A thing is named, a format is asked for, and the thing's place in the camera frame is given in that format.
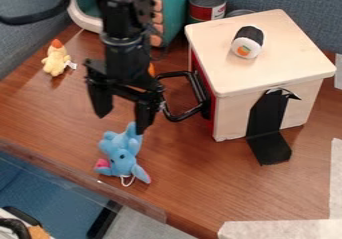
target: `blue plush bunny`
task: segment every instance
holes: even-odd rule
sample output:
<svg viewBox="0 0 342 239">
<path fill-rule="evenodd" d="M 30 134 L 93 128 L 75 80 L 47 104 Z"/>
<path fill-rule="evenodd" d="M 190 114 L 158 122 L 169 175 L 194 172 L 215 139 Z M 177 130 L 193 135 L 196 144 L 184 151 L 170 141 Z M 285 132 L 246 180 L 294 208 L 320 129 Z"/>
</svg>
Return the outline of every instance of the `blue plush bunny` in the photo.
<svg viewBox="0 0 342 239">
<path fill-rule="evenodd" d="M 122 180 L 133 175 L 150 184 L 150 176 L 137 164 L 136 159 L 142 139 L 142 135 L 136 134 L 135 122 L 128 124 L 126 131 L 121 134 L 107 131 L 99 147 L 107 155 L 108 160 L 99 159 L 95 165 L 95 172 L 121 177 Z"/>
</svg>

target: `brown table surface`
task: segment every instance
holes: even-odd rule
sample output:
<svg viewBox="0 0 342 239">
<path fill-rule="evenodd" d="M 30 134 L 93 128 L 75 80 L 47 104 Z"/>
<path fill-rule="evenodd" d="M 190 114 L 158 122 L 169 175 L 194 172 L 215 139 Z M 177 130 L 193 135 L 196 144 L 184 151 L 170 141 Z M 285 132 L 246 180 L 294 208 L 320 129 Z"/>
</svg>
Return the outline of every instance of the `brown table surface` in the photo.
<svg viewBox="0 0 342 239">
<path fill-rule="evenodd" d="M 176 124 L 158 114 L 138 158 L 152 184 L 123 188 L 93 166 L 104 157 L 97 148 L 103 132 L 121 132 L 133 120 L 133 104 L 116 97 L 115 110 L 99 119 L 81 65 L 86 57 L 103 57 L 98 35 L 71 25 L 59 38 L 79 68 L 51 79 L 41 70 L 45 46 L 2 80 L 0 150 L 200 238 L 214 238 L 225 221 L 328 217 L 331 141 L 342 138 L 342 91 L 332 79 L 309 122 L 283 131 L 293 149 L 289 162 L 261 167 L 245 139 L 216 143 L 200 115 Z M 155 66 L 186 70 L 186 40 L 177 39 Z M 174 112 L 195 104 L 186 80 L 165 85 Z"/>
</svg>

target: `plush sushi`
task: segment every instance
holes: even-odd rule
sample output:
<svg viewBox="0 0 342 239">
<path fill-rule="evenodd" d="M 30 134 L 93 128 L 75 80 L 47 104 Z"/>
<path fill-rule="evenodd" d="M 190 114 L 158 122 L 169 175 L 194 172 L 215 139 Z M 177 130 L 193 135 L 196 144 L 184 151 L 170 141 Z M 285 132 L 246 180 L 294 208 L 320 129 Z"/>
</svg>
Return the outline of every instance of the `plush sushi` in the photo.
<svg viewBox="0 0 342 239">
<path fill-rule="evenodd" d="M 254 26 L 240 28 L 232 42 L 231 50 L 239 57 L 254 59 L 264 43 L 264 33 Z"/>
</svg>

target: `white wooden box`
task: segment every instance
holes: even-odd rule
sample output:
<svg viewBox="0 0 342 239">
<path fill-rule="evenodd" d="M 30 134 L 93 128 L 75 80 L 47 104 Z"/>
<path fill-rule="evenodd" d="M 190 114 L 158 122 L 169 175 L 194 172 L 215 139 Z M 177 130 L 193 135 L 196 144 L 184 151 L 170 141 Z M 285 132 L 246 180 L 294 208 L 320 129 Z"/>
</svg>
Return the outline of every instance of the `white wooden box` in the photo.
<svg viewBox="0 0 342 239">
<path fill-rule="evenodd" d="M 237 31 L 260 28 L 260 55 L 247 60 L 230 52 Z M 290 100 L 281 128 L 307 122 L 324 78 L 335 66 L 283 11 L 271 10 L 186 26 L 189 69 L 200 72 L 212 95 L 211 121 L 216 141 L 246 135 L 249 112 L 266 90 L 285 88 L 302 100 Z"/>
</svg>

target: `red can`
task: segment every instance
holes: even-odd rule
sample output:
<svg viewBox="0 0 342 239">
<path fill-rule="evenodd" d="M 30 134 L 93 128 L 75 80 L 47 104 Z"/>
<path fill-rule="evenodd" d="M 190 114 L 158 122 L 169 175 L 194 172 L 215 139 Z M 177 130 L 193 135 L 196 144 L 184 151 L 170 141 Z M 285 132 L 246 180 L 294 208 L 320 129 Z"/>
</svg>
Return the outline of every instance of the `red can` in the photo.
<svg viewBox="0 0 342 239">
<path fill-rule="evenodd" d="M 226 14 L 226 0 L 189 0 L 189 22 L 222 19 Z"/>
</svg>

